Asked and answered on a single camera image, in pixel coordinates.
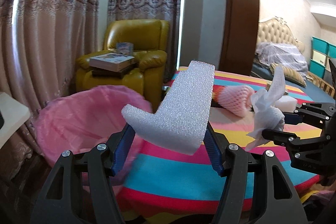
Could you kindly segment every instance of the silver screw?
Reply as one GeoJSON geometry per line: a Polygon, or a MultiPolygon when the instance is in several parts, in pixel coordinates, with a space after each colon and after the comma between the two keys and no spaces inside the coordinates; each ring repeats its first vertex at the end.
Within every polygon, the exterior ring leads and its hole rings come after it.
{"type": "Polygon", "coordinates": [[[65,151],[62,152],[62,156],[67,157],[67,156],[70,155],[70,153],[71,153],[70,150],[65,150],[65,151]]]}
{"type": "Polygon", "coordinates": [[[106,144],[101,143],[101,144],[97,145],[97,149],[98,150],[105,150],[106,149],[106,144]]]}
{"type": "Polygon", "coordinates": [[[266,150],[266,156],[269,156],[269,157],[273,157],[274,156],[274,152],[272,150],[266,150]]]}
{"type": "Polygon", "coordinates": [[[238,145],[236,145],[235,143],[232,143],[232,144],[229,145],[229,149],[233,150],[233,151],[236,151],[236,150],[238,150],[238,145]]]}

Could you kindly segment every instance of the armchair backrest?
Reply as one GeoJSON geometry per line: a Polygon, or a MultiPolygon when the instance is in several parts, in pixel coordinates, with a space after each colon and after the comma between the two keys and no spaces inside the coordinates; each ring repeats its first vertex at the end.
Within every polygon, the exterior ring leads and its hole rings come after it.
{"type": "Polygon", "coordinates": [[[166,50],[169,23],[158,19],[131,19],[112,22],[104,38],[103,49],[116,48],[118,42],[131,42],[134,50],[166,50]]]}

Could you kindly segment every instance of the blue mattress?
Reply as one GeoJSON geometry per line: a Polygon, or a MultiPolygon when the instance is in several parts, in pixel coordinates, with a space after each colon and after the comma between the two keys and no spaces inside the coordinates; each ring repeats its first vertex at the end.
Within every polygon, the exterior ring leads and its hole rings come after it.
{"type": "MultiPolygon", "coordinates": [[[[272,80],[273,75],[271,71],[267,68],[263,68],[259,64],[253,63],[251,76],[262,78],[266,80],[272,80]]],[[[335,100],[330,97],[327,93],[325,93],[323,90],[321,90],[319,87],[314,85],[313,83],[306,81],[307,86],[303,88],[302,86],[299,86],[297,84],[294,84],[292,82],[286,81],[286,85],[296,86],[297,88],[301,89],[303,92],[305,92],[314,102],[319,103],[335,103],[335,100]]]]}

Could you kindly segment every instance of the armchair armrest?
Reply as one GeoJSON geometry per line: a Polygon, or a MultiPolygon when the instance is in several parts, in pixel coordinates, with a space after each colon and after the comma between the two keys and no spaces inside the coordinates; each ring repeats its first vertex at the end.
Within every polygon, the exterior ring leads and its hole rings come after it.
{"type": "Polygon", "coordinates": [[[150,51],[144,54],[139,61],[140,71],[145,71],[149,68],[159,68],[164,66],[167,61],[167,53],[162,50],[150,51]]]}
{"type": "Polygon", "coordinates": [[[79,65],[83,69],[88,69],[90,67],[89,60],[90,60],[91,57],[102,55],[102,54],[107,54],[107,53],[111,53],[111,52],[113,52],[113,51],[103,50],[103,51],[100,51],[100,52],[92,52],[90,54],[83,55],[83,56],[76,59],[76,64],[79,65]]]}

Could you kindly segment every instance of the white drawer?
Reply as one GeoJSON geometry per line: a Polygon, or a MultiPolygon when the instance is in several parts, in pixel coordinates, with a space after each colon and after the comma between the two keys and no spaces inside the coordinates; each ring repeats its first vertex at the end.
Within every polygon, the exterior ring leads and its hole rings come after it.
{"type": "Polygon", "coordinates": [[[325,64],[325,69],[330,71],[329,57],[327,57],[327,61],[326,61],[326,64],[325,64]]]}
{"type": "Polygon", "coordinates": [[[322,65],[326,65],[326,60],[327,60],[327,56],[325,54],[322,54],[320,52],[317,51],[313,51],[313,58],[312,58],[315,62],[322,64],[322,65]]]}

